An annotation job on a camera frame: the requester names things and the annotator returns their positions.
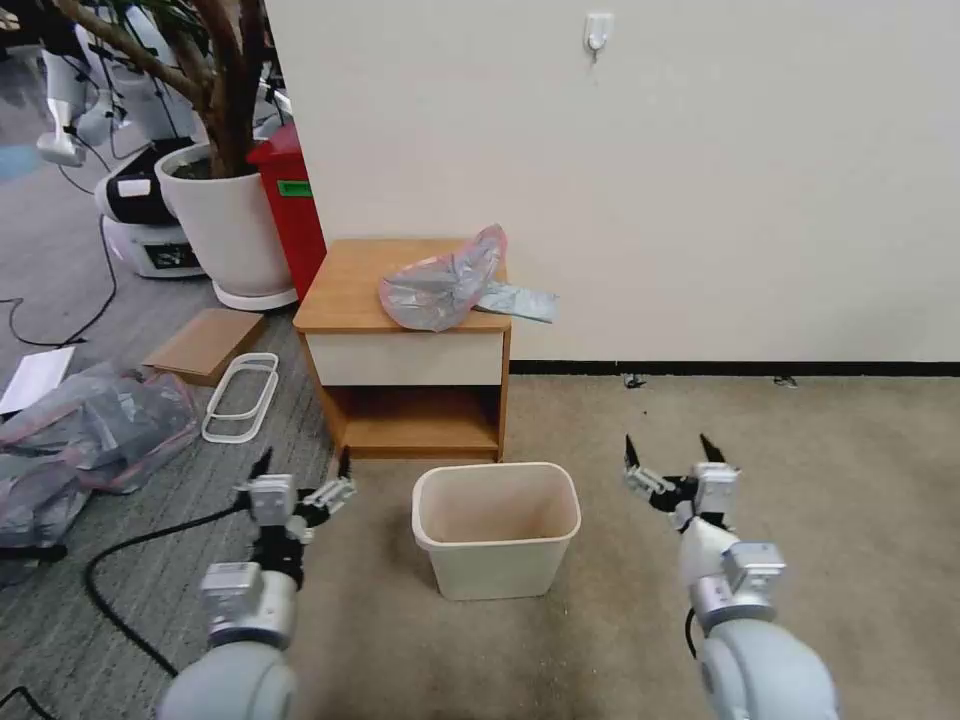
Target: white plastic frame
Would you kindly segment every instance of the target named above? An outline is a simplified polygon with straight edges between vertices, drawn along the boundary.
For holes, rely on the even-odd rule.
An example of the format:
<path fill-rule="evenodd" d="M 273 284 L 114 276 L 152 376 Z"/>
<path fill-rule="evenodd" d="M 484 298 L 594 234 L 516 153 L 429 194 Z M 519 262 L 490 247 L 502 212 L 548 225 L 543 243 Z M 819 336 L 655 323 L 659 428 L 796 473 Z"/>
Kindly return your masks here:
<path fill-rule="evenodd" d="M 203 418 L 203 424 L 200 426 L 200 432 L 203 439 L 212 443 L 225 443 L 229 445 L 239 445 L 252 440 L 260 432 L 260 426 L 263 425 L 263 418 L 266 417 L 267 410 L 273 400 L 273 394 L 276 392 L 277 383 L 280 382 L 280 376 L 277 374 L 277 367 L 280 365 L 280 358 L 274 353 L 245 353 L 237 355 L 227 366 L 226 372 L 220 378 L 217 389 L 213 391 L 210 402 L 207 403 L 207 413 Z M 230 384 L 231 378 L 243 370 L 253 370 L 255 372 L 267 373 L 267 382 L 260 392 L 260 397 L 250 410 L 241 413 L 218 413 L 217 405 L 223 399 L 223 395 Z M 253 424 L 239 435 L 220 435 L 210 432 L 207 428 L 213 420 L 226 420 L 236 422 L 239 420 L 249 420 L 253 418 Z"/>

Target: wastebasket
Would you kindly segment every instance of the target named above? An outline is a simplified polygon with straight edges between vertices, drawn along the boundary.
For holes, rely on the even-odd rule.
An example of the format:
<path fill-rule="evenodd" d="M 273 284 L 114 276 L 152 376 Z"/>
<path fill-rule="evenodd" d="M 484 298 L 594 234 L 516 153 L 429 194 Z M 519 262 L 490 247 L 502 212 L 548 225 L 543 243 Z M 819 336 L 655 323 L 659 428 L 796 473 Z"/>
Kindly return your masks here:
<path fill-rule="evenodd" d="M 297 128 L 288 122 L 255 147 L 247 160 L 260 170 L 293 286 L 297 297 L 303 300 L 326 257 L 327 246 L 313 204 Z"/>
<path fill-rule="evenodd" d="M 543 595 L 579 529 L 573 480 L 552 463 L 436 468 L 413 488 L 413 534 L 448 600 Z"/>

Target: nightstand drawer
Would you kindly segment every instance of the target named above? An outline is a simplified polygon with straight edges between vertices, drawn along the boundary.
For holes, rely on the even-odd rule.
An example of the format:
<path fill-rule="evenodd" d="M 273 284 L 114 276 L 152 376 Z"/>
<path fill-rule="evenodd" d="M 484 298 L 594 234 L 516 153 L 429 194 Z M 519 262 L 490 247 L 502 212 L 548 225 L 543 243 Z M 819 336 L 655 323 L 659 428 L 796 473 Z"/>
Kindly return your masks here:
<path fill-rule="evenodd" d="M 322 385 L 499 385 L 503 333 L 307 333 Z"/>

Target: white planter pot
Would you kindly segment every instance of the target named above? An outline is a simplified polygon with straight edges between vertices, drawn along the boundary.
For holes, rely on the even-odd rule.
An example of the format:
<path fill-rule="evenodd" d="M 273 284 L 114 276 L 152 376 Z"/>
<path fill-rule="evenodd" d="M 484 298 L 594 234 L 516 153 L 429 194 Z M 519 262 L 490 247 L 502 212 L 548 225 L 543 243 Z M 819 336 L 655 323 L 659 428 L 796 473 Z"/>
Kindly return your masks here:
<path fill-rule="evenodd" d="M 220 302 L 238 310 L 270 310 L 295 302 L 277 228 L 259 173 L 226 180 L 184 180 L 171 175 L 209 155 L 191 145 L 157 161 L 163 200 L 180 221 Z"/>

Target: wooden nightstand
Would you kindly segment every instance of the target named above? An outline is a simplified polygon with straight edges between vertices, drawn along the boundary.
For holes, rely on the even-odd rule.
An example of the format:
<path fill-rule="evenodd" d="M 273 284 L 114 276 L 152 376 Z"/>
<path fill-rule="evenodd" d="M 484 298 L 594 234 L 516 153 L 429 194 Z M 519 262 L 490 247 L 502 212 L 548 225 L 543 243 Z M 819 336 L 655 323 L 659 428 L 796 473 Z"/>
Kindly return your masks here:
<path fill-rule="evenodd" d="M 293 320 L 338 450 L 358 458 L 503 457 L 510 318 L 442 333 L 397 325 L 380 278 L 463 240 L 334 243 Z M 497 279 L 506 280 L 501 263 Z"/>

